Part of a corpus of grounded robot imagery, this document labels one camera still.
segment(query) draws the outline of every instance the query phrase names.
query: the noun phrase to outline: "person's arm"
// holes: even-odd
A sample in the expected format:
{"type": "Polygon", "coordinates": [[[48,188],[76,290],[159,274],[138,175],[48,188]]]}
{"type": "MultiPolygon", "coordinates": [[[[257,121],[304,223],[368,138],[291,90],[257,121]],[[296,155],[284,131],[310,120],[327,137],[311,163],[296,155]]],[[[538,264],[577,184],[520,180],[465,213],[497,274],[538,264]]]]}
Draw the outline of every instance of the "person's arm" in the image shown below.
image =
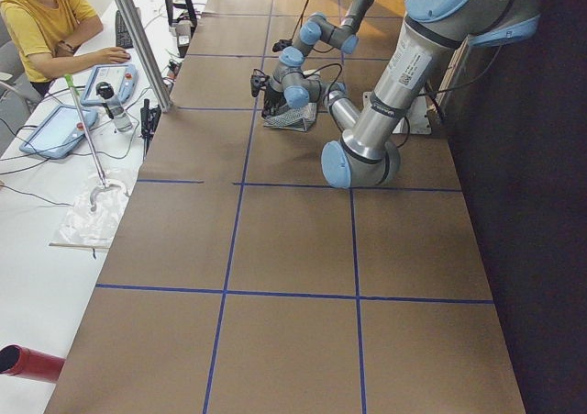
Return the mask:
{"type": "Polygon", "coordinates": [[[77,49],[88,39],[91,39],[100,33],[103,28],[104,26],[102,25],[100,17],[90,17],[80,22],[74,32],[62,40],[67,42],[67,44],[71,45],[74,49],[77,49]]]}
{"type": "Polygon", "coordinates": [[[50,53],[36,53],[29,55],[28,58],[41,74],[48,79],[56,79],[97,64],[124,63],[130,59],[130,55],[120,47],[108,47],[79,56],[54,58],[50,53]]]}

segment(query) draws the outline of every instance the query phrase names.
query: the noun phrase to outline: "tiled surface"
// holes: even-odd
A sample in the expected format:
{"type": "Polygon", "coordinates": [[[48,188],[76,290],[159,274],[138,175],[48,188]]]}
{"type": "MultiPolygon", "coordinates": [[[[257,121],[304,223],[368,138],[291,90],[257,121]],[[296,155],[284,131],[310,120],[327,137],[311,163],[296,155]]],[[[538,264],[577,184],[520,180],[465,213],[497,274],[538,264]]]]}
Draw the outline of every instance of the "tiled surface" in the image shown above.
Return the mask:
{"type": "MultiPolygon", "coordinates": [[[[335,190],[328,114],[306,133],[262,126],[250,74],[272,71],[267,46],[304,2],[209,1],[49,414],[524,412],[441,134],[410,138],[390,187],[335,190]],[[197,45],[220,26],[255,39],[237,56],[197,45]]],[[[371,10],[359,55],[305,63],[341,63],[357,106],[403,0],[371,10]]]]}

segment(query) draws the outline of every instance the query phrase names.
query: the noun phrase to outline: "black pants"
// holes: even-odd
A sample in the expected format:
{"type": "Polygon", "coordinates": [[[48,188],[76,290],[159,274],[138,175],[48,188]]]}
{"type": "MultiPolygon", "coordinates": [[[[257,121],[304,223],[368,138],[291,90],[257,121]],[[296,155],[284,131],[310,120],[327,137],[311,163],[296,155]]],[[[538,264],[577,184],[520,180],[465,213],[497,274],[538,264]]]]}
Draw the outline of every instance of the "black pants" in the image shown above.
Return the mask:
{"type": "Polygon", "coordinates": [[[49,87],[52,83],[53,83],[53,81],[31,82],[30,84],[33,85],[33,88],[35,88],[37,90],[37,93],[39,93],[42,97],[44,97],[45,94],[49,91],[49,87]]]}

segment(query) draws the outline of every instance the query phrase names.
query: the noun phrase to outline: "white table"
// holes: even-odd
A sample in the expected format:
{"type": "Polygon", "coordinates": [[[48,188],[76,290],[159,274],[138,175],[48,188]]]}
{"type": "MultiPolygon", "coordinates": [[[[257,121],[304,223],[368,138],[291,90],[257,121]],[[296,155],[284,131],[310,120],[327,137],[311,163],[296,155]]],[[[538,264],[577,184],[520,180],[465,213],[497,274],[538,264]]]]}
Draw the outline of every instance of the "white table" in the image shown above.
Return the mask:
{"type": "MultiPolygon", "coordinates": [[[[140,7],[143,26],[146,26],[159,68],[164,70],[172,54],[177,54],[174,38],[169,34],[164,1],[134,1],[140,7]]],[[[113,3],[102,15],[104,31],[82,45],[79,53],[114,45],[115,12],[116,5],[113,3]]],[[[129,52],[131,61],[138,68],[138,82],[127,106],[149,86],[137,53],[134,50],[129,52]]],[[[77,73],[73,80],[76,84],[85,84],[88,76],[89,71],[77,73]]],[[[50,91],[54,93],[62,88],[65,88],[65,82],[60,79],[50,91]]],[[[151,107],[157,105],[155,96],[148,91],[129,109],[129,113],[137,119],[140,119],[139,110],[144,98],[151,101],[151,107]]],[[[59,99],[65,104],[72,103],[69,92],[61,93],[59,99]]],[[[56,105],[54,100],[41,103],[28,120],[28,125],[38,125],[56,105]]],[[[106,121],[102,111],[100,122],[106,121]]],[[[19,137],[25,138],[28,134],[30,130],[25,129],[19,137]]],[[[131,136],[134,137],[130,151],[124,160],[100,155],[105,170],[138,170],[143,156],[140,127],[134,133],[119,133],[110,123],[93,132],[95,147],[116,156],[127,151],[131,136]]],[[[20,140],[14,140],[3,159],[23,155],[18,150],[20,143],[20,140]]],[[[87,141],[83,140],[75,152],[89,152],[87,141]]],[[[41,159],[32,156],[0,161],[0,173],[27,168],[38,162],[41,159]]],[[[70,156],[61,161],[45,162],[25,172],[0,175],[0,180],[21,191],[56,202],[71,203],[92,174],[96,174],[96,170],[91,156],[70,156]]],[[[52,207],[34,197],[0,189],[0,348],[14,343],[60,357],[66,357],[70,350],[104,263],[105,253],[96,252],[94,258],[88,250],[49,246],[66,211],[67,207],[52,207]]],[[[0,412],[42,413],[53,388],[53,384],[1,375],[0,412]]]]}

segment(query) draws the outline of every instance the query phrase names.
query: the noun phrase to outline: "tablet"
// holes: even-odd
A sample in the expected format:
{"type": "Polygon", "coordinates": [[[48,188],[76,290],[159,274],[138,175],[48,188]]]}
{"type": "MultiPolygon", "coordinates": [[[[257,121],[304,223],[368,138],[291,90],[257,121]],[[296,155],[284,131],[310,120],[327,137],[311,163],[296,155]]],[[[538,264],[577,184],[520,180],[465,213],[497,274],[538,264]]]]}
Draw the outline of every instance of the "tablet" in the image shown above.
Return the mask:
{"type": "Polygon", "coordinates": [[[88,82],[83,90],[80,103],[83,106],[101,106],[102,99],[95,93],[95,86],[101,82],[108,82],[118,95],[118,100],[124,104],[132,96],[137,83],[137,67],[132,63],[115,65],[95,65],[92,68],[88,82]]]}
{"type": "MultiPolygon", "coordinates": [[[[94,109],[84,108],[83,118],[85,125],[90,128],[98,119],[98,113],[94,109]]],[[[80,117],[75,106],[55,106],[19,149],[41,157],[62,159],[84,136],[83,129],[78,128],[79,123],[80,117]]]]}

